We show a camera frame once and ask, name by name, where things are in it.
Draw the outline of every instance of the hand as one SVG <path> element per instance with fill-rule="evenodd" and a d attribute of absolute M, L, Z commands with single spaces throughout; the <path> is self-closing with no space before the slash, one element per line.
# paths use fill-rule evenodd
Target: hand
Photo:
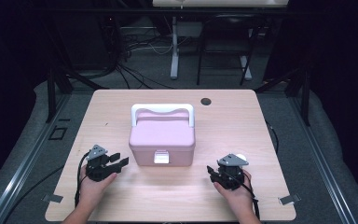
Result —
<path fill-rule="evenodd" d="M 249 177 L 245 177 L 244 185 L 251 188 L 252 179 L 251 174 L 243 170 Z M 232 212 L 237 217 L 240 224 L 244 223 L 260 223 L 253 211 L 253 200 L 251 193 L 244 187 L 239 187 L 234 190 L 224 189 L 219 183 L 213 182 L 217 191 L 227 200 Z"/>
<path fill-rule="evenodd" d="M 80 198 L 75 210 L 63 221 L 63 223 L 86 223 L 92 211 L 98 206 L 106 188 L 116 179 L 113 173 L 106 179 L 95 182 L 86 176 L 86 165 L 80 170 Z"/>

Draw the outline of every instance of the wooden tabletop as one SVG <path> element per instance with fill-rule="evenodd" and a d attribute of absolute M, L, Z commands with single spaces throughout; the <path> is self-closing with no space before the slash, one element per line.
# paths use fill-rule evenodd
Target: wooden tabletop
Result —
<path fill-rule="evenodd" d="M 286 7 L 289 0 L 153 0 L 154 7 Z"/>
<path fill-rule="evenodd" d="M 210 105 L 200 101 L 208 98 Z M 195 109 L 196 148 L 188 167 L 138 166 L 129 148 L 131 106 L 145 104 L 192 104 Z M 264 221 L 292 220 L 291 204 L 278 198 L 289 195 L 281 166 L 270 140 L 260 105 L 248 90 L 104 90 L 96 91 L 62 171 L 56 195 L 50 203 L 49 221 L 64 220 L 74 209 L 76 169 L 82 156 L 95 144 L 108 155 L 130 158 L 108 187 L 89 220 L 117 222 L 235 221 L 225 199 L 211 183 L 206 166 L 228 153 L 243 154 Z"/>

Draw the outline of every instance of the box latch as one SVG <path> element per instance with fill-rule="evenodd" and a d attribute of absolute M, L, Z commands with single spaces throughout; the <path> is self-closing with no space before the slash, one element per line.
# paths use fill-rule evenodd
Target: box latch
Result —
<path fill-rule="evenodd" d="M 155 152 L 155 163 L 168 164 L 170 163 L 170 154 L 167 150 L 157 150 Z"/>

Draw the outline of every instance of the light wood surface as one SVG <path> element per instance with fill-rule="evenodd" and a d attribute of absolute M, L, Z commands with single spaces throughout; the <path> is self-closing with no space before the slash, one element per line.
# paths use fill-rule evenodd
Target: light wood surface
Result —
<path fill-rule="evenodd" d="M 153 0 L 154 7 L 286 7 L 289 0 Z"/>
<path fill-rule="evenodd" d="M 200 100 L 209 98 L 210 105 Z M 138 166 L 129 148 L 131 106 L 137 103 L 192 104 L 196 148 L 188 167 Z M 279 204 L 289 195 L 259 103 L 248 90 L 105 90 L 96 91 L 78 131 L 54 192 L 61 203 L 50 203 L 46 218 L 64 220 L 74 209 L 76 169 L 95 144 L 120 152 L 130 164 L 107 189 L 90 220 L 134 222 L 234 221 L 225 199 L 215 190 L 206 166 L 228 153 L 243 154 L 250 163 L 261 219 L 292 220 L 291 205 Z"/>

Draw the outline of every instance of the box handle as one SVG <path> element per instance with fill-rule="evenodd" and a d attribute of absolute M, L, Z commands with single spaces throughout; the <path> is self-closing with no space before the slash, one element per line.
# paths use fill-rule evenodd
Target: box handle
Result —
<path fill-rule="evenodd" d="M 139 109 L 148 109 L 158 113 L 168 113 L 176 109 L 186 109 L 188 111 L 188 126 L 194 128 L 194 107 L 190 104 L 135 104 L 131 108 L 132 127 L 136 127 L 136 112 Z"/>

